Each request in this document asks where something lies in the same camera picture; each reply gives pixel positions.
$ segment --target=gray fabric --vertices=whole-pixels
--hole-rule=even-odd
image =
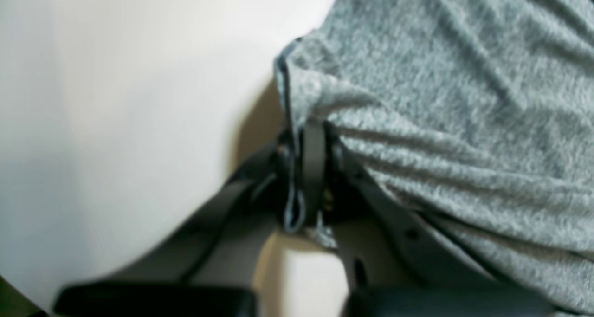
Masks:
[[[281,60],[295,128],[330,120],[444,245],[594,315],[592,0],[337,0]]]

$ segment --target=black plastic part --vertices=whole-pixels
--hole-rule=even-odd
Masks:
[[[256,317],[247,289],[101,283],[62,293],[55,312],[71,317]]]
[[[225,223],[250,196],[252,186],[250,180],[231,182],[163,244],[110,279],[172,284],[189,279],[208,258]]]
[[[543,298],[517,287],[489,289],[360,289],[347,302],[348,317],[545,317]]]
[[[305,201],[306,226],[314,226],[324,191],[326,145],[321,122],[308,121],[303,129],[303,156],[299,175],[299,192]]]
[[[438,243],[412,211],[397,205],[377,186],[338,139],[336,131],[328,125],[326,128],[329,142],[334,147],[332,160],[335,163],[332,167],[339,169],[330,175],[331,188],[335,194],[347,194],[349,198],[343,197],[339,203],[339,206],[347,207],[336,207],[335,214],[329,216],[330,224],[357,220],[365,213],[371,214],[384,231],[387,241],[392,242],[394,253],[405,261],[424,285],[448,288],[500,285],[471,269]]]
[[[233,173],[233,175],[229,177],[227,182],[225,182],[225,185],[231,183],[232,181],[245,179],[259,181],[264,176],[274,172],[277,147],[278,143],[272,142],[252,154],[252,156],[242,163],[242,165]]]
[[[28,317],[48,317],[49,315],[47,315],[47,313],[45,311],[38,311],[32,315],[28,315]]]
[[[271,213],[238,216],[227,226],[192,285],[251,287],[262,249],[277,226]]]

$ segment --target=white surface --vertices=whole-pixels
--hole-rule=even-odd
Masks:
[[[0,0],[0,274],[47,309],[153,247],[220,186],[273,58],[332,2]]]
[[[348,295],[344,266],[322,252],[284,251],[284,317],[337,317]]]

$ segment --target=gray heathered cloth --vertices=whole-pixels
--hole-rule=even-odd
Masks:
[[[592,0],[337,0],[280,59],[295,126],[330,120],[389,195],[594,315]]]

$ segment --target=beige surface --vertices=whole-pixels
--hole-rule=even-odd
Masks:
[[[279,230],[263,248],[254,286],[268,317],[337,317],[348,295],[338,257]]]

